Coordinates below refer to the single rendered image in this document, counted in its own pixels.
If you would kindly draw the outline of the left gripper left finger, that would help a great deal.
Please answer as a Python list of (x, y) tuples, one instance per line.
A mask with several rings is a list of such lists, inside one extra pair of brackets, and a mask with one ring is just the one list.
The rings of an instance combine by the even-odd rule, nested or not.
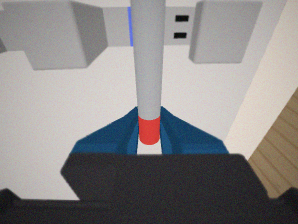
[(70, 154), (76, 152), (137, 154), (138, 138), (139, 121), (136, 106), (125, 116), (78, 140)]

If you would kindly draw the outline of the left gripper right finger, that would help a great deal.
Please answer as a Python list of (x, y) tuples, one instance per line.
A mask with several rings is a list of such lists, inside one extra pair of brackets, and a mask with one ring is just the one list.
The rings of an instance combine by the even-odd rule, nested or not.
[(160, 110), (160, 141), (162, 154), (229, 153), (222, 140), (174, 116), (163, 106)]

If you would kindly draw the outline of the grey metal bar with red end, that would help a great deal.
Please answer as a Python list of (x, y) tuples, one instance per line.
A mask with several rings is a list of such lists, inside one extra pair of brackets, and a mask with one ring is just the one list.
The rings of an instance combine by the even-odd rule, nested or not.
[(160, 139), (166, 0), (130, 0), (139, 139)]

